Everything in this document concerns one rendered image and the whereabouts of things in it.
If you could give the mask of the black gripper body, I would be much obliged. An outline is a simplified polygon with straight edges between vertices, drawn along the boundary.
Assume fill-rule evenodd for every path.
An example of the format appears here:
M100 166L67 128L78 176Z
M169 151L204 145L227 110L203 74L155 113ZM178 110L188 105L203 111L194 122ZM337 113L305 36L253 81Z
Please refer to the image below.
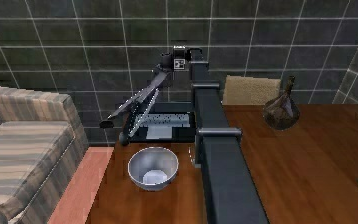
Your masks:
M174 72L174 59L171 53L162 53L161 61L153 68L154 84L171 84Z

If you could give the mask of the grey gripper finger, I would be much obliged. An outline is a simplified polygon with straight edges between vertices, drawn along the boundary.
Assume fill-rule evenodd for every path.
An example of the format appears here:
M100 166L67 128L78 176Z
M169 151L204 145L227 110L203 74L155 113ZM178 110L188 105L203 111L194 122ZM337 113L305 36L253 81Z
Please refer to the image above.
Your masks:
M100 128L112 128L114 126L113 120L120 115L121 113L125 112L133 103L139 102L143 103L145 99L154 91L156 90L166 79L167 74L165 72L159 72L151 83L143 88L142 90L138 91L135 95L130 97L126 100L122 105L120 105L112 114L110 114L106 120L103 120L99 123Z
M141 102L137 101L132 104L125 126L119 134L119 142L122 146L126 146L130 143L130 139L135 135L146 116L151 111L158 95L159 90L155 89L152 96L147 96Z

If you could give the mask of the grey beige striped sofa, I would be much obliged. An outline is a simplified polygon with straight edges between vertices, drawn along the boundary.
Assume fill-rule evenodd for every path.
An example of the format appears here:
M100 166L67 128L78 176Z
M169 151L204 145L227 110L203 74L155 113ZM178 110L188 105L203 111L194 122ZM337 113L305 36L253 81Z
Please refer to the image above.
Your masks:
M69 95L0 86L0 224L47 224L87 149Z

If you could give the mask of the silver metal bowl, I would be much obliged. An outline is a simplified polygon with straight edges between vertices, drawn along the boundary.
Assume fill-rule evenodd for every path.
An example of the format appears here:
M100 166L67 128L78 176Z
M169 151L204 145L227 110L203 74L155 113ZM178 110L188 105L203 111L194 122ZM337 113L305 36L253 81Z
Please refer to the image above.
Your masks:
M176 177L179 160L164 147L147 147L135 153L128 162L131 181L146 191L160 191Z

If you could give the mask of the dark brown round vase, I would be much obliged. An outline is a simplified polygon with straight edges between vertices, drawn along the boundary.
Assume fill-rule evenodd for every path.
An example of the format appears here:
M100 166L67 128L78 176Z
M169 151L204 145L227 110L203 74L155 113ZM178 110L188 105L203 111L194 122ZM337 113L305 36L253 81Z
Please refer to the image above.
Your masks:
M291 97L294 82L295 77L290 76L284 92L264 105L263 119L274 130L287 130L300 118L300 111Z

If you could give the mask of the brown wooden table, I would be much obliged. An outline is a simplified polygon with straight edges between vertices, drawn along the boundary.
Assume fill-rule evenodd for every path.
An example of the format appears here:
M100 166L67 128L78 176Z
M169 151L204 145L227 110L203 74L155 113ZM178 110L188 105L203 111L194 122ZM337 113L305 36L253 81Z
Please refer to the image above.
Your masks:
M269 224L358 224L358 104L303 105L286 131L265 124L258 106L228 106ZM141 144L116 145L85 224L207 224L201 169L189 144L172 144L176 179L145 191L129 178Z

